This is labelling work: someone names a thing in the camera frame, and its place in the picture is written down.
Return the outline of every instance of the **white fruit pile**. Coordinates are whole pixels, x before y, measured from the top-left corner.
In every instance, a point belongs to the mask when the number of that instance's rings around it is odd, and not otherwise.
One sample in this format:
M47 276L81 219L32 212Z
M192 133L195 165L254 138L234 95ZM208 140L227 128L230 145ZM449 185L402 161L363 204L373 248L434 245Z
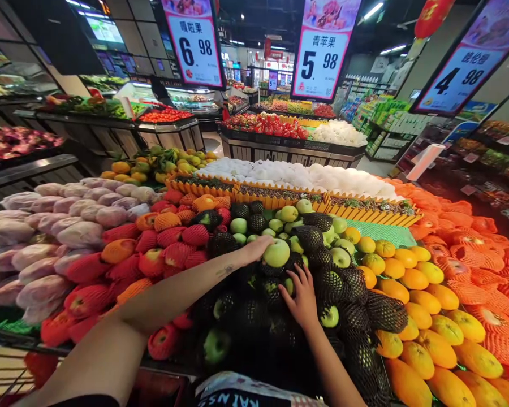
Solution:
M328 124L321 124L313 132L313 139L349 147L362 147L368 143L365 134L358 132L351 124L340 120L330 120Z
M250 162L222 158L209 163L207 167L196 171L196 174L285 188L307 188L397 201L403 199L396 195L393 185L354 168L345 170L320 164L304 167L300 163L284 161Z

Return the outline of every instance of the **hand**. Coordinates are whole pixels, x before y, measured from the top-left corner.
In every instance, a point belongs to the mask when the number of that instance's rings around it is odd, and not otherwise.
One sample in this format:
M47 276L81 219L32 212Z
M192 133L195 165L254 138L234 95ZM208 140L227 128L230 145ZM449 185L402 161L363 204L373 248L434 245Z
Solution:
M297 274L289 270L287 270L287 273L294 282L296 298L293 300L286 288L281 284L279 285L279 291L296 322L300 324L304 332L307 332L320 326L317 315L317 301L315 300L313 276L306 265L304 265L303 270L297 264L294 264L294 267L296 268Z
M241 252L241 262L247 265L258 261L270 245L273 245L273 237L268 235L257 237L239 250Z

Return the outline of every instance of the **price sign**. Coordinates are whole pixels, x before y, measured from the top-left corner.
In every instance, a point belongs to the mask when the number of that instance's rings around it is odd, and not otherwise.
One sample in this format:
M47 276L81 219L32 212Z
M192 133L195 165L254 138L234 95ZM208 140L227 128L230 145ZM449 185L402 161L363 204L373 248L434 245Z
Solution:
M305 0L291 97L332 102L361 0Z
M509 0L489 0L435 70L410 112L455 116L509 56Z
M211 0L196 0L187 7L181 2L162 2L183 81L224 90L212 4Z

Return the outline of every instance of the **price number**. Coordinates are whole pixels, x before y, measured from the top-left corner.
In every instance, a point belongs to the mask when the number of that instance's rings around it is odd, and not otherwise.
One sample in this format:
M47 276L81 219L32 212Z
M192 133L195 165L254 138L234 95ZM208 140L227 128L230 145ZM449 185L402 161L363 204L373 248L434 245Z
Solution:
M179 47L181 48L181 54L185 64L189 66L194 65L194 56L192 55L191 43L185 37L179 39ZM200 54L202 55L213 55L211 49L211 41L209 40L198 40L198 47L200 48Z
M454 68L451 72L448 73L439 83L435 86L437 89L437 94L442 94L449 88L452 80L456 76L456 74L460 71L460 68ZM477 81L481 78L482 74L485 73L483 70L471 70L465 76L465 79L462 81L463 85L475 85Z
M311 60L310 58L315 58L317 55L316 51L306 51L304 53L304 60L302 63L302 66L304 67L301 70L301 76L303 79L310 79L311 76L313 76L313 69L315 68L315 62ZM322 64L322 67L324 69L330 68L335 69L335 66L338 62L338 55L337 54L326 54L324 56L324 62Z

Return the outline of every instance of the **person's arm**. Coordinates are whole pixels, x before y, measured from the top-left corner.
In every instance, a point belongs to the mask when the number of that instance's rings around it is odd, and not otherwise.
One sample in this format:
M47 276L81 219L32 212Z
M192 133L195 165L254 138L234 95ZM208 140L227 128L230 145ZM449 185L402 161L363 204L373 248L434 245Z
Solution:
M167 278L130 299L98 323L31 403L23 405L46 407L77 396L102 394L125 406L149 336L226 276L258 260L271 244L271 236L261 236L242 249Z
M297 274L292 271L287 271L287 273L294 281L296 298L293 300L282 285L279 285L279 291L292 316L305 333L324 388L330 398L330 405L336 407L365 406L366 403L358 393L355 384L318 321L313 277L309 269L304 266L304 272L298 265L295 267Z

